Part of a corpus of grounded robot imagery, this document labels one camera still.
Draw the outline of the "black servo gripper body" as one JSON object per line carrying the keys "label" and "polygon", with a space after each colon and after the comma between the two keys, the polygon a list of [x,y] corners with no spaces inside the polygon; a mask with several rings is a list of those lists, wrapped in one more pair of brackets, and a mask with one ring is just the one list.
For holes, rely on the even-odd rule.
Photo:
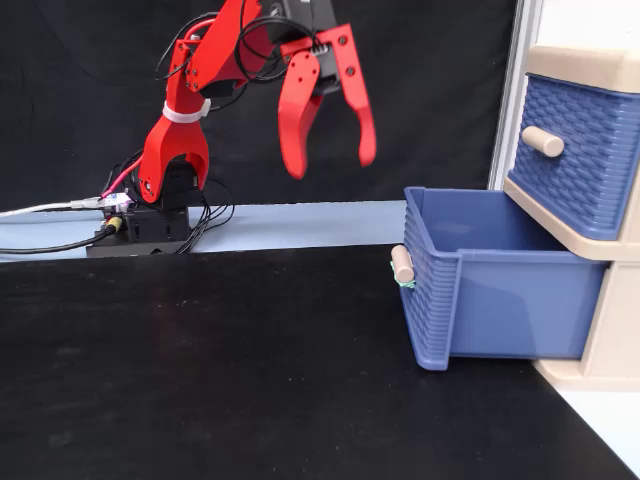
{"label": "black servo gripper body", "polygon": [[319,34],[337,27],[332,2],[329,0],[271,0],[260,1],[262,13],[269,17],[282,17],[305,27],[317,36],[311,52],[316,56],[320,73],[314,95],[325,95],[341,88],[339,70],[333,47],[321,40]]}

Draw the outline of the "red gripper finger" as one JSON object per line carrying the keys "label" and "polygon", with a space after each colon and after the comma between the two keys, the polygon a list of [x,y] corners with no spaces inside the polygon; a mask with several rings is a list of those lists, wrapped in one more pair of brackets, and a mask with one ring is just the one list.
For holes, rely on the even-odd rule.
{"label": "red gripper finger", "polygon": [[330,44],[333,49],[345,101],[356,114],[360,125],[360,164],[367,167],[376,156],[376,132],[351,26],[344,24],[322,31],[317,38],[322,44]]}
{"label": "red gripper finger", "polygon": [[294,179],[302,179],[307,169],[307,137],[323,99],[313,95],[319,73],[317,58],[300,51],[292,57],[282,84],[278,102],[280,150]]}

